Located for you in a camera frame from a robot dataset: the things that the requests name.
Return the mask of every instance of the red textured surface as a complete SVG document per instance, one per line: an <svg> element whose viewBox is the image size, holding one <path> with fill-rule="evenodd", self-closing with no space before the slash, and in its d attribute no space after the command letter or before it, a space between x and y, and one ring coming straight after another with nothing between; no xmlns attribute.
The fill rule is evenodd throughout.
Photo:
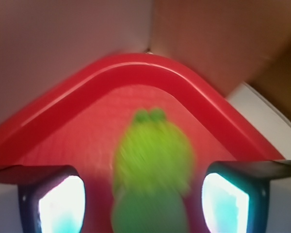
<svg viewBox="0 0 291 233"><path fill-rule="evenodd" d="M127 54L88 66L1 125L0 165L73 165L86 185L83 232L111 232L113 152L141 107L164 109L195 148L186 200L192 232L206 231L199 194L211 162L283 158L197 74L166 58Z"/></svg>

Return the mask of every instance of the white surface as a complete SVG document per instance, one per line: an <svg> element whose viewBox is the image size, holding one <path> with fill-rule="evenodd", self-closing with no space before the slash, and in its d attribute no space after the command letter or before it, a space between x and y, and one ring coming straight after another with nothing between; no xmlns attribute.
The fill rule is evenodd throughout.
<svg viewBox="0 0 291 233"><path fill-rule="evenodd" d="M291 233L291 177L270 182L267 233Z"/></svg>
<svg viewBox="0 0 291 233"><path fill-rule="evenodd" d="M147 49L152 0L0 0L0 123L106 55Z"/></svg>
<svg viewBox="0 0 291 233"><path fill-rule="evenodd" d="M264 97L242 84L227 100L286 159L291 159L291 123Z"/></svg>
<svg viewBox="0 0 291 233"><path fill-rule="evenodd" d="M0 233L22 233L17 185L0 183Z"/></svg>

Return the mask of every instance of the green plush figure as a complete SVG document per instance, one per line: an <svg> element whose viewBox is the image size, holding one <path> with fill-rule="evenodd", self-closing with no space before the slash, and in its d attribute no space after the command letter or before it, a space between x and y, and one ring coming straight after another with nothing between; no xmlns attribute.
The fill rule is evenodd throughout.
<svg viewBox="0 0 291 233"><path fill-rule="evenodd" d="M190 191L192 146L161 109L140 110L114 157L115 233L188 232L182 196Z"/></svg>

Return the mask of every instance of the brown cardboard wall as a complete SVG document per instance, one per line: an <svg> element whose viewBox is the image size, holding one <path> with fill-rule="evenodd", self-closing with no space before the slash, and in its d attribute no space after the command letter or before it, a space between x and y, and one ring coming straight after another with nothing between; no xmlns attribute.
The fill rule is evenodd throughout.
<svg viewBox="0 0 291 233"><path fill-rule="evenodd" d="M291 121L291 45L250 84Z"/></svg>
<svg viewBox="0 0 291 233"><path fill-rule="evenodd" d="M291 0L155 0L150 49L221 94L256 77L291 42Z"/></svg>

